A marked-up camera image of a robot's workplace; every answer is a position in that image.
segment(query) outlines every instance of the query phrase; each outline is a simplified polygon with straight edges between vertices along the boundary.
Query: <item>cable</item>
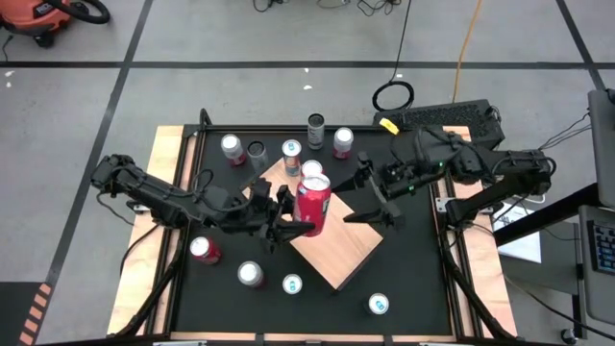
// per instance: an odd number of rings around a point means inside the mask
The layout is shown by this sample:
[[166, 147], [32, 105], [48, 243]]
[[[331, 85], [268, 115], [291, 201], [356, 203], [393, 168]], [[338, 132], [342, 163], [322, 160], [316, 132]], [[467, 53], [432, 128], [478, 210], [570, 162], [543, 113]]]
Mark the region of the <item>cable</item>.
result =
[[340, 7], [344, 7], [344, 6], [350, 5], [350, 0], [341, 1], [341, 4], [335, 5], [335, 6], [324, 6], [322, 4], [322, 2], [323, 2], [323, 0], [317, 0], [316, 1], [316, 5], [318, 5], [319, 8], [325, 9], [325, 10], [339, 9]]
[[[528, 209], [526, 208], [526, 205], [521, 203], [521, 207], [523, 207], [523, 210], [526, 212], [526, 216], [529, 215], [529, 212], [528, 212]], [[554, 235], [551, 231], [547, 230], [546, 228], [541, 228], [539, 231], [545, 231], [546, 233], [548, 233], [550, 236], [554, 237], [555, 239], [562, 240], [562, 241], [578, 240], [577, 237], [574, 237], [574, 238], [562, 238], [562, 237], [559, 237], [557, 235]]]
[[9, 62], [9, 55], [7, 54], [7, 46], [9, 45], [9, 42], [11, 42], [11, 40], [12, 40], [12, 35], [9, 35], [7, 37], [7, 40], [4, 41], [4, 44], [2, 45], [2, 54], [4, 54], [5, 62]]
[[130, 255], [131, 251], [133, 251], [133, 249], [136, 247], [138, 243], [143, 241], [143, 239], [145, 239], [148, 235], [152, 234], [158, 226], [159, 225], [154, 225], [154, 227], [152, 227], [151, 230], [147, 231], [145, 234], [140, 236], [137, 240], [135, 240], [133, 244], [131, 244], [131, 246], [129, 246], [128, 250], [126, 250], [126, 252], [124, 253], [124, 256], [122, 256], [122, 261], [119, 265], [119, 275], [120, 276], [122, 276], [122, 271], [124, 270], [124, 262], [126, 262], [126, 259], [128, 258], [128, 255]]
[[[397, 60], [395, 60], [395, 68], [393, 70], [393, 76], [391, 76], [391, 79], [387, 83], [385, 83], [384, 85], [382, 85], [381, 87], [376, 89], [376, 92], [374, 92], [374, 95], [372, 96], [372, 106], [374, 106], [374, 108], [376, 110], [378, 110], [378, 111], [404, 110], [404, 109], [407, 109], [410, 106], [412, 106], [412, 102], [414, 102], [414, 88], [412, 87], [412, 85], [410, 83], [404, 82], [404, 81], [393, 81], [395, 79], [395, 76], [397, 76], [397, 68], [398, 68], [398, 66], [400, 64], [400, 57], [402, 56], [402, 48], [404, 47], [404, 37], [406, 37], [407, 19], [409, 18], [409, 15], [410, 15], [410, 5], [411, 4], [412, 4], [412, 1], [408, 0], [407, 8], [406, 8], [406, 19], [404, 20], [404, 29], [402, 30], [402, 39], [400, 40], [400, 48], [397, 51]], [[403, 105], [401, 105], [398, 108], [390, 109], [390, 110], [384, 109], [384, 108], [382, 108], [378, 104], [378, 96], [385, 89], [387, 89], [388, 87], [392, 87], [392, 86], [404, 87], [407, 90], [407, 92], [408, 92], [407, 100], [406, 100], [406, 102]]]
[[[533, 203], [533, 204], [545, 204], [545, 202], [547, 201], [547, 194], [543, 193], [540, 196], [542, 197], [542, 199], [540, 201], [536, 201], [536, 200], [532, 200], [530, 198], [526, 198], [526, 202], [530, 202], [530, 203]], [[514, 198], [523, 198], [523, 197], [521, 197], [519, 195], [514, 195], [512, 197], [514, 197]]]
[[548, 145], [548, 146], [546, 146], [546, 147], [542, 148], [542, 150], [546, 150], [546, 149], [551, 149], [551, 148], [554, 148], [554, 147], [555, 147], [555, 146], [557, 146], [559, 143], [561, 143], [561, 142], [563, 142], [563, 141], [565, 141], [565, 140], [568, 140], [568, 139], [570, 139], [570, 138], [572, 138], [572, 137], [574, 137], [574, 136], [580, 135], [580, 134], [584, 133], [585, 131], [589, 131], [589, 130], [591, 130], [591, 129], [592, 129], [592, 126], [591, 126], [591, 125], [587, 125], [587, 126], [585, 126], [584, 128], [582, 128], [582, 129], [572, 131], [571, 133], [569, 133], [569, 134], [568, 134], [568, 135], [566, 135], [565, 137], [560, 138], [558, 141], [556, 141], [556, 142], [554, 142], [554, 143], [552, 143], [552, 144], [550, 144], [550, 145]]
[[[468, 221], [465, 224], [465, 226], [478, 227], [479, 230], [483, 231], [484, 233], [487, 233], [488, 235], [493, 236], [493, 231], [491, 231], [488, 228], [486, 228], [484, 226], [481, 226], [481, 225], [479, 225], [477, 223], [474, 223], [472, 221]], [[467, 228], [466, 229], [462, 229], [462, 226], [457, 227], [456, 229], [453, 229], [453, 231], [455, 232], [455, 240], [449, 245], [449, 247], [447, 248], [448, 250], [451, 250], [459, 242], [461, 233], [465, 232], [466, 230], [467, 230]]]
[[561, 317], [561, 318], [567, 319], [568, 321], [570, 321], [570, 322], [572, 322], [572, 323], [575, 323], [576, 325], [579, 325], [579, 326], [583, 327], [584, 329], [586, 329], [586, 330], [587, 330], [587, 331], [589, 331], [589, 332], [593, 332], [593, 333], [598, 334], [598, 335], [600, 335], [600, 336], [602, 336], [602, 337], [605, 337], [605, 338], [607, 338], [607, 339], [610, 339], [610, 340], [615, 341], [615, 336], [613, 336], [613, 335], [611, 335], [611, 334], [607, 334], [607, 333], [605, 333], [605, 332], [603, 332], [603, 331], [597, 330], [597, 329], [595, 329], [595, 328], [593, 328], [593, 327], [590, 327], [590, 326], [588, 326], [588, 325], [586, 325], [586, 324], [584, 324], [584, 323], [581, 323], [581, 322], [577, 321], [576, 319], [574, 319], [574, 318], [572, 318], [572, 317], [570, 317], [570, 316], [568, 316], [568, 315], [566, 315], [566, 314], [564, 314], [564, 313], [562, 313], [562, 312], [560, 312], [560, 311], [558, 311], [558, 310], [556, 310], [556, 309], [554, 309], [554, 308], [551, 308], [550, 306], [548, 306], [548, 305], [547, 305], [547, 303], [545, 303], [545, 302], [543, 302], [542, 300], [540, 300], [540, 299], [539, 299], [538, 297], [536, 297], [533, 293], [531, 293], [531, 292], [529, 292], [528, 290], [526, 290], [526, 289], [524, 289], [524, 288], [522, 288], [522, 287], [518, 286], [516, 283], [514, 283], [512, 280], [510, 280], [510, 279], [508, 278], [508, 276], [507, 276], [507, 275], [504, 275], [504, 279], [505, 279], [505, 280], [506, 280], [509, 284], [511, 284], [513, 287], [515, 287], [515, 288], [519, 289], [520, 291], [522, 291], [522, 292], [526, 293], [526, 294], [527, 294], [528, 296], [530, 296], [533, 300], [535, 300], [538, 304], [540, 304], [541, 306], [543, 306], [545, 309], [549, 310], [550, 312], [552, 312], [552, 313], [554, 313], [554, 314], [558, 315], [558, 316], [559, 316], [559, 317]]
[[502, 218], [502, 216], [508, 214], [513, 208], [515, 208], [519, 203], [523, 202], [523, 200], [525, 200], [526, 198], [528, 198], [527, 195], [525, 195], [523, 198], [521, 198], [520, 200], [517, 200], [515, 203], [512, 204], [512, 206], [508, 207], [508, 209], [501, 213], [500, 216], [496, 217], [495, 220], [493, 220], [493, 224], [495, 224], [496, 222], [498, 222], [498, 220], [500, 220], [500, 218]]
[[107, 208], [113, 215], [115, 215], [115, 217], [121, 219], [122, 221], [124, 221], [125, 223], [127, 223], [127, 224], [129, 224], [131, 226], [134, 226], [135, 225], [134, 223], [128, 221], [124, 216], [118, 214], [117, 211], [113, 210], [113, 208], [110, 205], [108, 205], [107, 203], [103, 202], [100, 199], [100, 196], [102, 196], [103, 194], [104, 194], [103, 192], [100, 192], [100, 193], [98, 193], [96, 195], [96, 201], [98, 202], [98, 204], [103, 206], [103, 207], [105, 207], [105, 208]]
[[209, 173], [209, 180], [201, 187], [201, 192], [203, 192], [205, 188], [211, 183], [211, 181], [213, 181], [213, 171], [209, 168], [203, 168], [199, 173], [197, 173], [196, 177], [194, 178], [194, 184], [192, 185], [193, 191], [197, 190], [197, 187], [199, 186], [199, 179], [201, 178], [203, 173]]
[[273, 6], [274, 2], [277, 4], [283, 4], [283, 0], [267, 0], [267, 7], [264, 10], [260, 10], [257, 7], [257, 0], [252, 0], [252, 6], [254, 7], [255, 10], [257, 10], [257, 12], [264, 13], [264, 12], [267, 12], [267, 10], [269, 10]]
[[[362, 8], [361, 4], [364, 4], [365, 7], [367, 7], [367, 9], [370, 10], [370, 12], [368, 13], [364, 8]], [[402, 0], [398, 0], [398, 1], [395, 1], [395, 0], [381, 0], [381, 1], [377, 2], [374, 6], [372, 6], [372, 5], [370, 5], [365, 0], [358, 0], [357, 8], [359, 10], [361, 10], [363, 12], [363, 14], [365, 14], [365, 16], [372, 16], [377, 11], [380, 11], [382, 8], [384, 8], [384, 14], [390, 15], [393, 12], [393, 7], [394, 6], [398, 6], [400, 4], [402, 4]]]
[[474, 9], [474, 14], [472, 15], [472, 20], [470, 21], [470, 28], [468, 28], [468, 34], [465, 36], [465, 40], [463, 41], [463, 45], [461, 46], [461, 53], [459, 53], [459, 59], [457, 60], [457, 69], [455, 71], [455, 87], [453, 89], [453, 103], [457, 97], [457, 91], [459, 89], [459, 72], [461, 71], [461, 63], [463, 62], [463, 55], [465, 54], [465, 49], [468, 46], [468, 42], [470, 41], [470, 36], [472, 35], [472, 31], [474, 30], [474, 24], [479, 17], [480, 6], [482, 6], [482, 0], [477, 2], [477, 6]]
[[589, 115], [589, 113], [586, 113], [581, 119], [575, 121], [572, 125], [570, 125], [566, 130], [560, 132], [559, 134], [552, 136], [551, 138], [547, 139], [547, 141], [538, 147], [539, 150], [542, 150], [544, 147], [546, 147], [547, 145], [551, 144], [551, 141], [558, 138], [559, 136], [563, 135], [565, 132], [571, 130], [572, 128], [575, 127], [575, 125], [577, 125], [579, 122], [585, 120], [585, 118]]

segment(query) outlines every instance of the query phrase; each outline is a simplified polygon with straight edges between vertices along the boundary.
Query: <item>wooden block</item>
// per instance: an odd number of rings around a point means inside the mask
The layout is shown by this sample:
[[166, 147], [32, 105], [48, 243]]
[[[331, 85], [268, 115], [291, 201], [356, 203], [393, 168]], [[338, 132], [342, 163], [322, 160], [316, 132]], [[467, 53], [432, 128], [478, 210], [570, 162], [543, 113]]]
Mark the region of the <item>wooden block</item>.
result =
[[[294, 194], [301, 180], [300, 177], [286, 175], [282, 159], [260, 176], [271, 183], [271, 197], [274, 199], [281, 185], [288, 185]], [[344, 223], [344, 216], [352, 212], [337, 195], [332, 194], [323, 232], [318, 236], [300, 236], [290, 241], [335, 289], [341, 289], [342, 284], [382, 241], [382, 236], [369, 225]]]

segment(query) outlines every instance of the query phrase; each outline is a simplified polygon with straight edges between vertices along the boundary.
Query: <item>orange cable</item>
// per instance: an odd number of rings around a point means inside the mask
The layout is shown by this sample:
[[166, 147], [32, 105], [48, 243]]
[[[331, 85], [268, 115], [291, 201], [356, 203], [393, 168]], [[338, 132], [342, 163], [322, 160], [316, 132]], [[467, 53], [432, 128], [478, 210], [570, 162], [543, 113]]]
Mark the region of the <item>orange cable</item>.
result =
[[482, 5], [482, 0], [477, 2], [477, 7], [474, 9], [474, 15], [472, 16], [472, 21], [470, 22], [470, 28], [468, 29], [468, 34], [465, 36], [465, 40], [463, 41], [463, 46], [461, 47], [461, 53], [459, 53], [459, 60], [457, 60], [457, 69], [455, 72], [455, 88], [453, 89], [453, 103], [455, 102], [455, 98], [457, 97], [457, 91], [459, 89], [459, 72], [461, 71], [461, 63], [463, 62], [463, 55], [465, 54], [465, 48], [468, 46], [468, 42], [470, 41], [470, 36], [472, 35], [472, 31], [474, 30], [474, 23], [476, 23], [477, 18], [479, 17], [480, 6]]

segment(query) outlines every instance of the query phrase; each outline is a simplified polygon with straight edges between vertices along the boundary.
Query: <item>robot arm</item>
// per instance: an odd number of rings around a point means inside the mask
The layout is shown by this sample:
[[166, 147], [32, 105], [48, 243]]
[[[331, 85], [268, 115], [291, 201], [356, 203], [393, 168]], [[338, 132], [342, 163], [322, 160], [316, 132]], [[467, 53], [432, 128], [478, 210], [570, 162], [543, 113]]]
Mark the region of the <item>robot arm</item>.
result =
[[282, 220], [282, 215], [292, 213], [294, 197], [283, 185], [275, 202], [269, 197], [271, 183], [264, 179], [250, 186], [248, 198], [209, 184], [187, 192], [143, 172], [128, 156], [112, 155], [101, 160], [90, 183], [111, 197], [124, 193], [137, 200], [151, 210], [154, 222], [168, 228], [192, 222], [228, 234], [258, 234], [270, 244], [292, 240], [314, 228], [312, 223]]
[[[551, 187], [551, 175], [556, 168], [554, 160], [539, 150], [491, 151], [441, 128], [420, 128], [393, 138], [393, 162], [375, 168], [367, 154], [359, 153], [354, 176], [332, 189], [341, 192], [364, 187], [369, 182], [381, 201], [381, 210], [350, 214], [345, 217], [346, 222], [383, 222], [400, 227], [404, 220], [392, 200], [413, 194], [447, 174], [461, 184], [480, 180], [491, 184], [471, 198], [448, 201], [445, 207], [449, 224], [457, 226], [515, 194], [545, 193]], [[401, 157], [396, 148], [404, 148], [405, 156]]]

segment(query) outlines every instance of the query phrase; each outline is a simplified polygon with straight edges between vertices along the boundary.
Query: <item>shop vacuum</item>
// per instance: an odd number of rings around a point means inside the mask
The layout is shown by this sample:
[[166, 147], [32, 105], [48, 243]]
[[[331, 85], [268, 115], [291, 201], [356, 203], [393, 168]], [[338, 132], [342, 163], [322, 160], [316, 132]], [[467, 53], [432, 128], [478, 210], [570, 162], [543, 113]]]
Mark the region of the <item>shop vacuum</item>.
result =
[[71, 18], [91, 24], [105, 24], [111, 16], [99, 0], [84, 0], [100, 15], [90, 15], [82, 2], [70, 0], [0, 0], [0, 26], [8, 31], [33, 37], [40, 47], [51, 47], [54, 35], [65, 29]]

